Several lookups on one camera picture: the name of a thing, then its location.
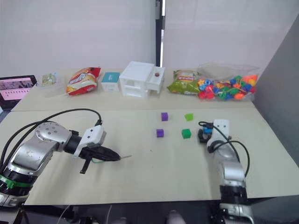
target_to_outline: beige table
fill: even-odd
[[[219,199],[219,184],[211,155],[199,144],[197,122],[215,118],[230,120],[230,134],[248,148],[251,166],[247,178],[248,197],[299,194],[299,169],[269,125],[254,107],[219,109],[168,109],[169,121],[161,122],[165,110],[99,110],[107,131],[104,146],[121,156],[117,162],[91,163],[80,174],[84,160],[67,153],[55,153],[34,184],[28,205],[94,204]],[[0,135],[7,140],[21,126],[57,111],[11,112],[0,123]],[[184,114],[194,113],[187,122]],[[80,134],[92,126],[96,115],[73,112],[53,121]],[[156,138],[156,128],[165,130]],[[190,139],[181,129],[190,128]],[[0,143],[2,149],[5,141]],[[243,167],[246,155],[237,148]]]
[[[56,70],[66,82],[78,69]],[[165,82],[161,94],[154,91],[147,100],[135,97],[124,97],[121,92],[104,92],[100,81],[107,71],[121,71],[120,69],[102,69],[98,81],[97,90],[78,96],[63,95],[64,89],[56,93],[48,93],[41,88],[34,87],[26,97],[18,103],[13,111],[37,111],[37,110],[66,110],[78,107],[88,107],[96,110],[141,110],[141,109],[199,109],[199,108],[243,108],[254,107],[251,102],[201,102],[197,96],[172,94],[166,86],[172,83],[173,75],[170,69],[166,69]]]

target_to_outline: laptop screen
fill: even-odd
[[[34,76],[0,78],[0,104],[12,109],[36,84]]]

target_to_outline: gray wall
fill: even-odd
[[[299,166],[299,16],[260,77],[254,104]]]

